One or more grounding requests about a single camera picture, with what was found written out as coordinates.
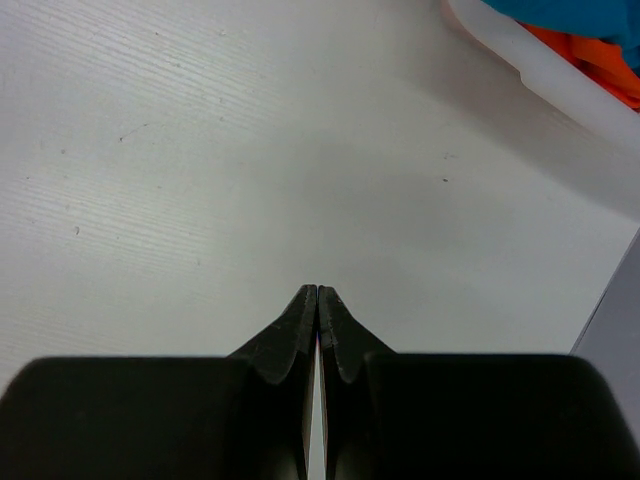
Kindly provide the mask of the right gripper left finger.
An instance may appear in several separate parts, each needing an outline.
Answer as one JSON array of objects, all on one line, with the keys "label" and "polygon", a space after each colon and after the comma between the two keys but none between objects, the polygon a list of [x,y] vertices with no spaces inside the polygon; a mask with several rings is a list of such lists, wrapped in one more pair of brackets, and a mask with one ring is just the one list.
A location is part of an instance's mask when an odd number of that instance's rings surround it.
[{"label": "right gripper left finger", "polygon": [[318,289],[227,356],[43,357],[1,398],[5,479],[304,479]]}]

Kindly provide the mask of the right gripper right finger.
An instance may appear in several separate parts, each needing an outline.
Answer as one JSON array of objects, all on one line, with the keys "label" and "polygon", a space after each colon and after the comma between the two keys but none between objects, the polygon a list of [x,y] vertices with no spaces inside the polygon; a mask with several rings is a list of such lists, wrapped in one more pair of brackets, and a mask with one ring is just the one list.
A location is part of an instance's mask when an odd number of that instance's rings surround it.
[{"label": "right gripper right finger", "polygon": [[318,290],[330,479],[635,479],[603,376],[556,354],[398,353]]}]

